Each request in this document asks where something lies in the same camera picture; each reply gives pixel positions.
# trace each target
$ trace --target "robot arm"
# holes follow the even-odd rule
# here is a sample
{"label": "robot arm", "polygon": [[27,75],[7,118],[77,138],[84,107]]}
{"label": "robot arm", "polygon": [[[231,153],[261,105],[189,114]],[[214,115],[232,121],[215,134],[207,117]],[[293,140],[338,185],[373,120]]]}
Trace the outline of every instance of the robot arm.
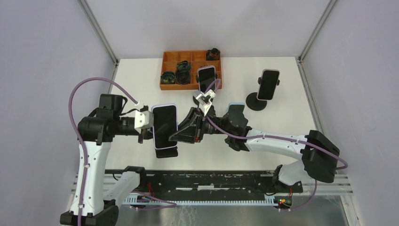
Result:
{"label": "robot arm", "polygon": [[[104,172],[108,152],[115,135],[139,136],[152,126],[152,113],[148,107],[133,112],[134,117],[120,117],[123,96],[102,94],[99,107],[84,117],[78,124],[79,133],[88,151],[88,162],[84,165],[82,145],[76,193],[70,210],[60,217],[64,225],[77,225],[77,214],[82,209],[82,218],[86,226],[114,225],[118,218],[119,207],[134,189],[146,186],[143,167],[127,167],[121,178],[103,194]],[[84,197],[80,197],[84,168],[87,177]]]}
{"label": "robot arm", "polygon": [[307,135],[267,133],[247,126],[243,104],[230,104],[223,117],[216,117],[210,102],[215,97],[214,93],[210,97],[208,93],[197,91],[194,97],[202,100],[199,102],[202,107],[191,108],[178,131],[169,140],[194,144],[201,142],[204,134],[225,133],[229,135],[225,142],[235,151],[271,152],[297,159],[275,170],[273,185],[280,190],[286,190],[296,182],[309,178],[325,183],[334,181],[337,159],[306,145],[317,145],[332,155],[339,155],[339,149],[319,131],[310,130]]}
{"label": "robot arm", "polygon": [[[279,135],[266,133],[247,126],[244,117],[244,105],[229,105],[223,117],[216,117],[212,106],[215,93],[195,92],[200,102],[197,108],[191,108],[187,117],[178,126],[178,131],[169,137],[171,141],[198,143],[204,134],[228,134],[225,142],[235,151],[265,151],[286,155],[297,159],[294,163],[280,165],[274,172],[272,183],[279,191],[287,191],[294,183],[314,178],[332,183],[337,160],[304,144],[308,142],[339,155],[339,149],[323,134],[311,130],[308,135]],[[128,194],[136,188],[146,186],[144,168],[127,167],[122,177],[110,190],[103,194],[105,163],[111,142],[115,135],[138,136],[138,142],[152,139],[150,127],[153,115],[144,106],[134,112],[134,117],[121,117],[123,96],[102,94],[100,105],[84,117],[78,124],[78,130],[88,150],[88,164],[84,165],[82,146],[80,145],[80,166],[75,197],[70,210],[60,217],[64,225],[77,225],[77,214],[82,209],[86,226],[115,225],[119,207]],[[79,205],[84,168],[87,179],[83,205]]]}

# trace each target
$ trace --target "phone holder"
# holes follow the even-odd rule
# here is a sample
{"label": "phone holder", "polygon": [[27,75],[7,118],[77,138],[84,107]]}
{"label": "phone holder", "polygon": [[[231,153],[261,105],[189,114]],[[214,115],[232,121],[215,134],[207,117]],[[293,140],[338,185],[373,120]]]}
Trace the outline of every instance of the phone holder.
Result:
{"label": "phone holder", "polygon": [[172,158],[179,155],[179,153],[177,152],[177,147],[171,147],[162,150],[155,149],[155,153],[157,155],[157,159]]}
{"label": "phone holder", "polygon": [[[260,85],[262,82],[262,78],[258,78],[258,84]],[[258,93],[257,92],[253,92],[250,93],[247,98],[245,99],[245,103],[247,104],[247,106],[249,107],[249,109],[253,110],[253,111],[261,111],[263,110],[266,105],[267,105],[267,101],[266,100],[258,100],[257,98]]]}

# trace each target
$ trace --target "smartphone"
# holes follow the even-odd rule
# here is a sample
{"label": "smartphone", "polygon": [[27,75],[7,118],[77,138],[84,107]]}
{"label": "smartphone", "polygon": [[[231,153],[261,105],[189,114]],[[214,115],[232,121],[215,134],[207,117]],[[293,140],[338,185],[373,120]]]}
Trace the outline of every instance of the smartphone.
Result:
{"label": "smartphone", "polygon": [[216,79],[215,66],[200,67],[197,70],[199,90],[203,93],[207,90],[208,86]]}
{"label": "smartphone", "polygon": [[264,69],[262,72],[262,80],[259,84],[258,100],[271,100],[273,99],[274,91],[279,82],[280,71]]}
{"label": "smartphone", "polygon": [[177,146],[177,141],[169,141],[169,136],[177,132],[177,107],[175,104],[155,105],[152,134],[155,150]]}

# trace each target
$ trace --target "black clamp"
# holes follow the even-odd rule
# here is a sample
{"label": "black clamp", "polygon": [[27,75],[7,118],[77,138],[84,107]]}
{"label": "black clamp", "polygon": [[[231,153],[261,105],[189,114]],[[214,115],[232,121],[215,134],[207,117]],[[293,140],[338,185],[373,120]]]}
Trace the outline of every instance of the black clamp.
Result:
{"label": "black clamp", "polygon": [[220,60],[220,50],[216,48],[208,50],[207,60]]}

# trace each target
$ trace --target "white wall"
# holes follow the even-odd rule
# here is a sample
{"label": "white wall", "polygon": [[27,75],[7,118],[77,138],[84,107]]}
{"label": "white wall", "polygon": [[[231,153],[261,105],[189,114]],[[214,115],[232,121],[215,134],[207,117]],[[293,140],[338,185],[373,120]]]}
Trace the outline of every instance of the white wall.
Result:
{"label": "white wall", "polygon": [[[78,1],[1,1],[0,225],[59,225],[79,163],[70,91],[85,78],[111,74]],[[82,87],[75,118],[94,109],[108,87]]]}
{"label": "white wall", "polygon": [[328,0],[88,0],[119,58],[217,47],[225,57],[298,56]]}
{"label": "white wall", "polygon": [[398,225],[399,1],[339,1],[304,67],[365,226]]}

